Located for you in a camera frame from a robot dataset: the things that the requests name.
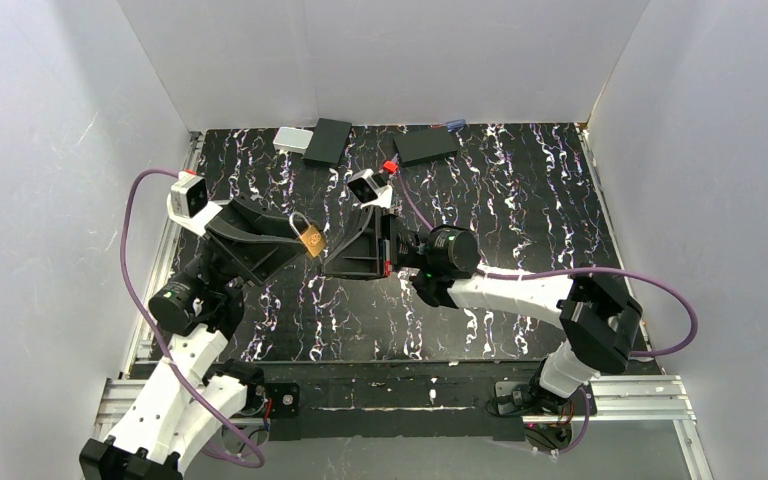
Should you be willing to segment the brass padlock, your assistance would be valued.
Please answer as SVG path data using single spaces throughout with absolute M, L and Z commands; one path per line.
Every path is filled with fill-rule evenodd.
M 288 216 L 288 222 L 290 229 L 311 258 L 318 257 L 325 250 L 326 240 L 323 233 L 305 215 L 293 211 Z

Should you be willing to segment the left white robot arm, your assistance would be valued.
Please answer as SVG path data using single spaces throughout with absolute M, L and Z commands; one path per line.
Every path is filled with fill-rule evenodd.
M 79 463 L 87 479 L 181 479 L 195 455 L 243 410 L 261 373 L 213 366 L 244 315 L 244 289 L 261 286 L 306 254 L 304 215 L 269 212 L 239 196 L 182 207 L 168 195 L 171 221 L 201 237 L 197 255 L 139 309 L 170 336 L 140 393 L 103 440 L 90 439 Z

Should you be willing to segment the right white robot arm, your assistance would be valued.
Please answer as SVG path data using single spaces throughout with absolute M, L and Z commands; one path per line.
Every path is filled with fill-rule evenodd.
M 345 235 L 330 249 L 326 277 L 372 281 L 404 269 L 431 307 L 481 308 L 530 317 L 562 330 L 561 346 L 532 378 L 489 400 L 499 417 L 557 412 L 579 387 L 602 374 L 626 371 L 642 307 L 611 273 L 533 274 L 480 263 L 474 232 L 440 225 L 421 234 L 378 206 L 355 212 Z

